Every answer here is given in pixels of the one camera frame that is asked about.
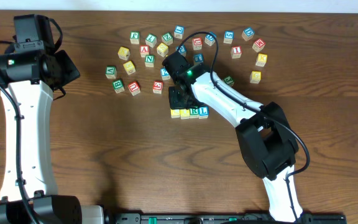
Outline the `yellow O block moved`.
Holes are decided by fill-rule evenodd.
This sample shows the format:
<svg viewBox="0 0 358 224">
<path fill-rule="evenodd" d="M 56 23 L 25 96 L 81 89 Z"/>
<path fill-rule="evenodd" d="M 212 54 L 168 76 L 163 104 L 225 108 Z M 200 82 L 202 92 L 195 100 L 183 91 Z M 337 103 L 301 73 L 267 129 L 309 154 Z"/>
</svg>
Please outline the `yellow O block moved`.
<svg viewBox="0 0 358 224">
<path fill-rule="evenodd" d="M 190 111 L 186 109 L 180 110 L 180 118 L 181 119 L 189 119 L 190 118 Z"/>
</svg>

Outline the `red U block top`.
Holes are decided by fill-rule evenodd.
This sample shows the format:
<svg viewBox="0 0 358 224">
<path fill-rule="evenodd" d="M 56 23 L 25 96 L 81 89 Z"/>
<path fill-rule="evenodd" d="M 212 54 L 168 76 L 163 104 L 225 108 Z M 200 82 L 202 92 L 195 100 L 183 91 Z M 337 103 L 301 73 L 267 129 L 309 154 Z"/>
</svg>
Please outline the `red U block top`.
<svg viewBox="0 0 358 224">
<path fill-rule="evenodd" d="M 201 50 L 203 47 L 203 41 L 201 37 L 196 37 L 192 39 L 193 50 Z"/>
</svg>

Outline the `yellow G block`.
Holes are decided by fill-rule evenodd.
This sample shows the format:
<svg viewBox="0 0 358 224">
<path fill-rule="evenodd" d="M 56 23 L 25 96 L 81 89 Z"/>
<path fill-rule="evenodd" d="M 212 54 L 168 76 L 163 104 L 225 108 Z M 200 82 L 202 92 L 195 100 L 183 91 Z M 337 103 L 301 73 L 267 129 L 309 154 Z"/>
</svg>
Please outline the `yellow G block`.
<svg viewBox="0 0 358 224">
<path fill-rule="evenodd" d="M 250 83 L 258 84 L 262 79 L 262 72 L 252 71 L 250 74 Z"/>
</svg>

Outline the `blue d block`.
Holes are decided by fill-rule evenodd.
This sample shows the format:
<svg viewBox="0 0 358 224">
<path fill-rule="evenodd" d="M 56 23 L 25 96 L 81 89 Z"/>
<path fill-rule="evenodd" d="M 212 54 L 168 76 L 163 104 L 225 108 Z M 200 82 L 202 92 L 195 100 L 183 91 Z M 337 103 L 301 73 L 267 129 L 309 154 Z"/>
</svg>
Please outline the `blue d block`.
<svg viewBox="0 0 358 224">
<path fill-rule="evenodd" d="M 208 46 L 212 47 L 216 42 L 216 34 L 214 34 L 213 32 L 209 32 L 208 34 L 206 34 L 204 42 Z"/>
<path fill-rule="evenodd" d="M 253 38 L 254 34 L 255 34 L 254 30 L 251 27 L 248 27 L 242 31 L 242 38 L 245 41 L 249 41 Z"/>
</svg>

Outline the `blue 2 block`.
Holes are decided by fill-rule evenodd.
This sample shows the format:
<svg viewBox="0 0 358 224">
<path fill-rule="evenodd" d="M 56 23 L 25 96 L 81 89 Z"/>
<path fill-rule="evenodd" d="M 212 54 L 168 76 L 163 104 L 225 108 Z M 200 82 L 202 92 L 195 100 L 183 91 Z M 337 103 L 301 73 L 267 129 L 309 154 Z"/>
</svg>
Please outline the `blue 2 block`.
<svg viewBox="0 0 358 224">
<path fill-rule="evenodd" d="M 170 79 L 170 75 L 169 75 L 169 73 L 167 72 L 167 70 L 165 68 L 161 68 L 160 73 L 161 73 L 162 80 L 169 80 Z"/>
</svg>

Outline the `blue D block left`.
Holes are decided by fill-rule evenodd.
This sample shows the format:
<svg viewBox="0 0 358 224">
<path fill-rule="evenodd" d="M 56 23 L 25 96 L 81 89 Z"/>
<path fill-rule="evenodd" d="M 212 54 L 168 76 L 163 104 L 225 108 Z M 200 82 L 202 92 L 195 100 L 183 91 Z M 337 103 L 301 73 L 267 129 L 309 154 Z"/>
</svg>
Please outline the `blue D block left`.
<svg viewBox="0 0 358 224">
<path fill-rule="evenodd" d="M 212 47 L 216 42 L 216 34 L 214 34 L 213 32 L 209 32 L 208 34 L 206 34 L 204 42 L 208 46 Z"/>
</svg>

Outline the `blue l block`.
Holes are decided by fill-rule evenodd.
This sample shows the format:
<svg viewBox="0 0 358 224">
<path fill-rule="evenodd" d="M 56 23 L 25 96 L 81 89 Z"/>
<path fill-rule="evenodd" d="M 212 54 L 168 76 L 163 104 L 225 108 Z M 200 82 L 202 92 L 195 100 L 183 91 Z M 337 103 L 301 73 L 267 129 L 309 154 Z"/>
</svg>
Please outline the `blue l block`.
<svg viewBox="0 0 358 224">
<path fill-rule="evenodd" d="M 207 106 L 201 106 L 198 108 L 199 119 L 206 119 L 209 116 L 209 109 Z"/>
<path fill-rule="evenodd" d="M 185 28 L 183 26 L 175 26 L 174 38 L 182 39 L 184 35 Z"/>
</svg>

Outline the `red U block bottom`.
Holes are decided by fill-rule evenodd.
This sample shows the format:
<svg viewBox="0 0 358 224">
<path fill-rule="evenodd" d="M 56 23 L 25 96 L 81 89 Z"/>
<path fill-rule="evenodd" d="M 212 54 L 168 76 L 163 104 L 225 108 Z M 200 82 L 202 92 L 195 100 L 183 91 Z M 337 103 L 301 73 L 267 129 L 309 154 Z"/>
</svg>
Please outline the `red U block bottom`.
<svg viewBox="0 0 358 224">
<path fill-rule="evenodd" d="M 135 96 L 141 92 L 140 86 L 137 81 L 128 84 L 128 89 L 132 96 Z"/>
</svg>

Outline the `green J block right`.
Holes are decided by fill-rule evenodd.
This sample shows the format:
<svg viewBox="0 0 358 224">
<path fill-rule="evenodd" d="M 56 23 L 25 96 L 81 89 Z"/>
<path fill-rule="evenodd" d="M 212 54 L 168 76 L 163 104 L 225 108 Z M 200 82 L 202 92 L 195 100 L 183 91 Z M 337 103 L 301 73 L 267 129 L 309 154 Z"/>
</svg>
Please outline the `green J block right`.
<svg viewBox="0 0 358 224">
<path fill-rule="evenodd" d="M 230 76 L 224 78 L 223 81 L 224 81 L 227 85 L 229 85 L 229 86 L 233 86 L 233 85 L 234 85 L 234 80 L 233 80 L 232 77 L 230 77 Z"/>
</svg>

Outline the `red u block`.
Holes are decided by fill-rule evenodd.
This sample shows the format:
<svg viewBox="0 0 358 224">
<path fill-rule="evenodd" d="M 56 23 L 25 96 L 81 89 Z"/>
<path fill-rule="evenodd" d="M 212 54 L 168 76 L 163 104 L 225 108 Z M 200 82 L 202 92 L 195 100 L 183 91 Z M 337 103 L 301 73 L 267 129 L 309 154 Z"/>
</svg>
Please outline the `red u block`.
<svg viewBox="0 0 358 224">
<path fill-rule="evenodd" d="M 140 86 L 137 81 L 128 84 L 128 89 L 132 96 L 135 96 L 141 92 Z"/>
<path fill-rule="evenodd" d="M 203 41 L 201 37 L 196 37 L 192 39 L 193 50 L 201 50 L 203 47 Z"/>
</svg>

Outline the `green J block top left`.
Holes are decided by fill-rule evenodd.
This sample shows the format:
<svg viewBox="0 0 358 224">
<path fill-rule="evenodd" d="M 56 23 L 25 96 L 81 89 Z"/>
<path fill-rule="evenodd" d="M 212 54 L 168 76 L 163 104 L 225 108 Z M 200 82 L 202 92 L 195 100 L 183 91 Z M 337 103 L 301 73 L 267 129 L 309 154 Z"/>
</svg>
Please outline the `green J block top left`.
<svg viewBox="0 0 358 224">
<path fill-rule="evenodd" d="M 130 42 L 131 44 L 140 44 L 140 33 L 137 31 L 132 31 L 130 34 Z"/>
</svg>

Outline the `blue P block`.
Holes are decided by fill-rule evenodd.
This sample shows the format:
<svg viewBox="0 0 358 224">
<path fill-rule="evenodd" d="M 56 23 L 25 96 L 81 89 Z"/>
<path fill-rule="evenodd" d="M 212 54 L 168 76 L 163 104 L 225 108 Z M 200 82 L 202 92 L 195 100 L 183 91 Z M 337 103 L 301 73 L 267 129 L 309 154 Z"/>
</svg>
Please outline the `blue P block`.
<svg viewBox="0 0 358 224">
<path fill-rule="evenodd" d="M 182 45 L 180 48 L 177 47 L 176 50 L 179 51 L 182 56 L 186 57 L 187 51 L 184 45 Z"/>
</svg>

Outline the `green R block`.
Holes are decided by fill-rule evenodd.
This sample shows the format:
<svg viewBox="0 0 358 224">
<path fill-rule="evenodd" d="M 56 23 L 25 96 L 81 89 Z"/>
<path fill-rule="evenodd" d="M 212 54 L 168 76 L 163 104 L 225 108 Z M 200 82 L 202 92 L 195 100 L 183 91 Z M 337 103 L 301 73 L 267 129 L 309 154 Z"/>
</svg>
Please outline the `green R block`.
<svg viewBox="0 0 358 224">
<path fill-rule="evenodd" d="M 199 109 L 198 108 L 190 108 L 190 118 L 199 118 Z"/>
</svg>

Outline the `yellow C block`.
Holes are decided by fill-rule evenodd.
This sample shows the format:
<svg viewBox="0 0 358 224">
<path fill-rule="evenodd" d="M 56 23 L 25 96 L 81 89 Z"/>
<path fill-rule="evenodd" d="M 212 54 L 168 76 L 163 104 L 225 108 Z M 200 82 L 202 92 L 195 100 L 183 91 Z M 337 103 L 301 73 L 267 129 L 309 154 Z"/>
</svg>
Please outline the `yellow C block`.
<svg viewBox="0 0 358 224">
<path fill-rule="evenodd" d="M 170 110 L 171 118 L 180 118 L 180 110 Z"/>
</svg>

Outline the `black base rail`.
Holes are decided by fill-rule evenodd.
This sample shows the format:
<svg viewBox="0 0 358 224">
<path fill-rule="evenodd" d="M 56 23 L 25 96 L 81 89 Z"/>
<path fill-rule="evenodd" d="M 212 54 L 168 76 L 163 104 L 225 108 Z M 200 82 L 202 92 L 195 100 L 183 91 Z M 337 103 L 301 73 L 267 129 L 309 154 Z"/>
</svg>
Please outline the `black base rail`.
<svg viewBox="0 0 358 224">
<path fill-rule="evenodd" d="M 241 215 L 158 215 L 139 213 L 118 213 L 115 224 L 220 224 L 220 223 L 290 223 L 276 221 L 268 213 L 245 213 Z M 293 223 L 302 224 L 347 224 L 344 215 L 302 214 Z"/>
</svg>

